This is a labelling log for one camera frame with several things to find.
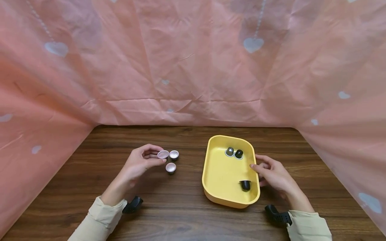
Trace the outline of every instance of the wooden table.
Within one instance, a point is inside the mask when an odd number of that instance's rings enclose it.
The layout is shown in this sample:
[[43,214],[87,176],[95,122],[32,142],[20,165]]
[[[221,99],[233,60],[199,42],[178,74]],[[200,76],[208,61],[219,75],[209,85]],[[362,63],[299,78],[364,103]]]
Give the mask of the wooden table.
[[264,207],[286,203],[270,188],[243,210],[210,202],[203,193],[202,169],[208,140],[229,135],[249,141],[256,153],[283,163],[312,205],[325,217],[334,241],[386,240],[304,138],[291,128],[100,126],[92,131],[58,174],[4,237],[15,240],[67,240],[118,174],[133,148],[146,143],[178,150],[177,171],[149,170],[128,195],[144,199],[142,209],[125,215],[109,240],[289,240],[272,226]]

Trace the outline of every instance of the wrist mount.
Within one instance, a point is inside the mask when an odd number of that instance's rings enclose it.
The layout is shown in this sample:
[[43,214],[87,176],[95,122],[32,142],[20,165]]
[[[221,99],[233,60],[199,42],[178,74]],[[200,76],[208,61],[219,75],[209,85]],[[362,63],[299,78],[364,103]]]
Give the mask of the wrist mount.
[[135,196],[134,199],[130,203],[127,203],[125,208],[123,208],[122,213],[131,214],[137,212],[141,208],[143,202],[142,198]]
[[276,226],[291,226],[292,220],[288,212],[279,213],[276,207],[272,204],[265,207],[268,219]]

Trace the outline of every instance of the beige sleeve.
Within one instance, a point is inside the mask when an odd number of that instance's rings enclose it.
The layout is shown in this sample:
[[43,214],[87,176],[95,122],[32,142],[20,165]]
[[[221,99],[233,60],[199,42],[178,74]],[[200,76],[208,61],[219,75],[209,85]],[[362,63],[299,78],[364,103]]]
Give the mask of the beige sleeve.
[[123,199],[117,205],[110,207],[97,197],[85,219],[68,240],[105,241],[117,226],[126,205],[127,201]]
[[317,212],[290,210],[289,214],[292,225],[287,230],[291,241],[332,241],[326,220]]

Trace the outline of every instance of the pink curtain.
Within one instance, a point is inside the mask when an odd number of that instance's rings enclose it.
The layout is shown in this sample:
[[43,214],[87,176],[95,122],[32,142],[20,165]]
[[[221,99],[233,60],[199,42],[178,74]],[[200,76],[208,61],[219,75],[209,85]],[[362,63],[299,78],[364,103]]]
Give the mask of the pink curtain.
[[0,237],[92,128],[291,126],[386,233],[384,0],[3,0]]

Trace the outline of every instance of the plastic tray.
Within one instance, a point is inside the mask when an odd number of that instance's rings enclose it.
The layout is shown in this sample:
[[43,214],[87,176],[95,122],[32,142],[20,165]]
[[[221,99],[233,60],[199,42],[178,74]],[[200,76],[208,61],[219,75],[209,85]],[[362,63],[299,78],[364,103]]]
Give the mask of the plastic tray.
[[[228,147],[241,149],[241,160],[225,155]],[[212,202],[234,208],[246,208],[260,197],[259,178],[249,165],[256,164],[253,146],[246,140],[216,135],[209,139],[205,156],[202,185]],[[241,189],[240,181],[250,180],[251,189]]]

